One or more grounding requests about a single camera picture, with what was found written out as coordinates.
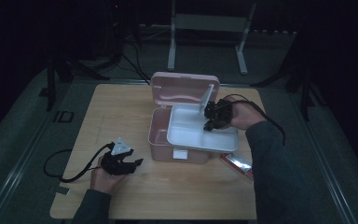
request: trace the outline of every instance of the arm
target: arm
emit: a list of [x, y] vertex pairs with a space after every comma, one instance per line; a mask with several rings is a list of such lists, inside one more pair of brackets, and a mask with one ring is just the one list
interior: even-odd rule
[[308, 187], [276, 127], [250, 105], [232, 109], [230, 126], [246, 130], [252, 150], [257, 223], [314, 223]]
[[109, 223], [110, 194], [88, 189], [72, 223], [104, 224]]
[[97, 168], [91, 173], [90, 187], [72, 220], [74, 224], [107, 224], [111, 194], [126, 175], [110, 175], [104, 169]]

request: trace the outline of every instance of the right hand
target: right hand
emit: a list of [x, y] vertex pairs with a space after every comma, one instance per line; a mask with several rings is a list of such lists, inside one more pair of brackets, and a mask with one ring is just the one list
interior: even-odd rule
[[[234, 102], [237, 101], [232, 96], [228, 96], [225, 100]], [[257, 112], [251, 105], [245, 103], [237, 103], [232, 105], [232, 119], [229, 126], [236, 127], [241, 130], [247, 130], [258, 122], [266, 119]]]

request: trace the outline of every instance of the human hand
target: human hand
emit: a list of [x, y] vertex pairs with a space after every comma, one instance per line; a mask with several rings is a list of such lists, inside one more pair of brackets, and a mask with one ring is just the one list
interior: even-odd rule
[[[230, 102], [237, 101], [232, 96], [226, 97], [225, 100]], [[229, 126], [236, 127], [241, 130], [247, 130], [252, 125], [265, 120], [266, 119], [251, 105], [238, 103], [232, 105], [232, 119]]]
[[[98, 160], [101, 166], [103, 156]], [[113, 189], [124, 179], [126, 175], [110, 175], [102, 167], [92, 170], [90, 189], [98, 190], [102, 193], [112, 194]]]

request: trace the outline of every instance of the open lid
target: open lid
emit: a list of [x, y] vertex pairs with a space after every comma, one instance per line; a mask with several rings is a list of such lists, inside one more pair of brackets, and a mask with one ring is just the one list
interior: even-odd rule
[[215, 101], [220, 82], [207, 75], [156, 72], [151, 78], [153, 100], [157, 105], [199, 104], [210, 85], [210, 101]]

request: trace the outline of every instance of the cable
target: cable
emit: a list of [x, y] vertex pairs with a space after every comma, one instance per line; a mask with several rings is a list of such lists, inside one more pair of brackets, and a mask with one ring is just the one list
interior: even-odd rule
[[49, 161], [52, 157], [56, 156], [57, 154], [63, 153], [63, 152], [65, 152], [65, 151], [72, 151], [72, 149], [61, 150], [61, 151], [55, 152], [55, 153], [53, 153], [52, 155], [50, 155], [50, 156], [46, 159], [46, 161], [45, 161], [45, 164], [44, 164], [44, 166], [43, 166], [43, 171], [44, 171], [45, 175], [47, 175], [47, 176], [58, 177], [58, 178], [61, 180], [61, 182], [63, 182], [63, 183], [74, 182], [75, 180], [78, 180], [78, 178], [80, 178], [82, 175], [84, 175], [87, 171], [98, 168], [98, 167], [90, 168], [91, 165], [92, 165], [92, 162], [97, 158], [97, 156], [98, 156], [104, 149], [109, 148], [109, 149], [112, 150], [113, 147], [114, 147], [114, 145], [115, 145], [114, 143], [109, 143], [109, 144], [106, 144], [106, 145], [104, 145], [103, 147], [101, 147], [101, 148], [94, 154], [94, 156], [91, 158], [91, 160], [89, 161], [89, 163], [87, 163], [86, 167], [85, 167], [80, 173], [78, 173], [76, 176], [74, 176], [74, 177], [72, 177], [72, 178], [65, 179], [65, 178], [62, 178], [62, 175], [51, 175], [51, 174], [49, 174], [49, 173], [47, 172], [47, 168], [46, 168], [46, 167], [47, 167], [47, 164], [48, 164], [48, 161]]
[[126, 43], [127, 44], [129, 44], [129, 45], [131, 45], [134, 49], [135, 49], [135, 53], [136, 53], [136, 62], [137, 62], [137, 64], [138, 64], [138, 67], [139, 67], [139, 70], [141, 71], [141, 73], [144, 75], [144, 76], [148, 76], [148, 74], [147, 73], [145, 73], [143, 70], [142, 70], [142, 67], [141, 67], [141, 65], [139, 64], [139, 54], [138, 54], [138, 49], [136, 48], [136, 46], [135, 45], [133, 45], [132, 43], [130, 43], [130, 42], [128, 42], [128, 41], [126, 41]]
[[147, 85], [150, 86], [150, 83], [148, 80], [150, 80], [150, 78], [148, 76], [146, 76], [145, 74], [143, 74], [142, 72], [140, 72], [138, 69], [138, 67], [129, 59], [127, 58], [126, 55], [123, 54], [123, 58], [125, 60], [127, 60], [127, 62], [129, 62], [129, 64], [135, 69], [136, 73], [138, 73], [138, 75], [147, 83]]
[[[168, 32], [168, 31], [170, 31], [170, 30], [171, 30], [171, 27], [166, 28], [166, 29], [164, 29], [163, 31], [160, 31], [160, 32], [154, 32], [154, 31], [144, 32], [144, 34], [147, 34], [147, 33], [153, 33], [153, 34], [150, 35], [150, 36], [147, 36], [147, 37], [143, 38], [142, 41], [146, 41], [146, 40], [151, 39], [151, 38], [153, 38], [153, 37], [155, 37], [155, 36], [162, 35], [162, 34]], [[132, 35], [128, 35], [125, 39], [128, 40], [128, 41], [130, 41], [131, 37], [133, 37], [133, 36], [132, 36]]]
[[70, 152], [72, 151], [72, 149], [64, 149], [58, 152], [54, 152], [53, 154], [51, 154], [45, 161], [45, 164], [43, 165], [43, 173], [45, 173], [45, 175], [50, 176], [50, 177], [62, 177], [62, 175], [51, 175], [48, 173], [48, 169], [46, 168], [48, 166], [48, 162], [51, 160], [51, 158], [53, 158], [54, 156], [63, 153], [63, 152]]
[[231, 101], [227, 104], [224, 104], [224, 105], [220, 105], [218, 106], [217, 108], [215, 108], [214, 110], [218, 110], [220, 108], [223, 108], [225, 106], [228, 106], [228, 105], [234, 105], [234, 104], [248, 104], [248, 105], [251, 105], [261, 116], [263, 116], [264, 119], [268, 120], [269, 122], [271, 122], [282, 134], [282, 141], [283, 141], [283, 145], [286, 141], [286, 134], [284, 132], [284, 129], [281, 127], [281, 125], [279, 125], [277, 122], [275, 122], [273, 119], [271, 119], [269, 116], [267, 116], [267, 114], [257, 105], [255, 104], [255, 102], [253, 101], [249, 101], [248, 99], [246, 99], [246, 97], [242, 96], [242, 95], [239, 95], [239, 94], [230, 94], [230, 95], [227, 95], [225, 96], [223, 99], [226, 99], [228, 96], [233, 96], [233, 95], [236, 95], [236, 96], [240, 96], [241, 98], [243, 98], [243, 100], [238, 100], [238, 101]]
[[[106, 5], [105, 5], [105, 2], [104, 0], [102, 1], [103, 2], [103, 9], [106, 9]], [[107, 10], [108, 11], [111, 11], [111, 7], [110, 7], [110, 4], [109, 2], [107, 3], [108, 7], [107, 7]], [[105, 25], [105, 42], [104, 42], [104, 45], [103, 45], [103, 51], [101, 53], [101, 55], [104, 54], [105, 50], [106, 50], [106, 47], [107, 47], [107, 42], [108, 42], [108, 32], [109, 32], [109, 22], [106, 22], [106, 25]]]

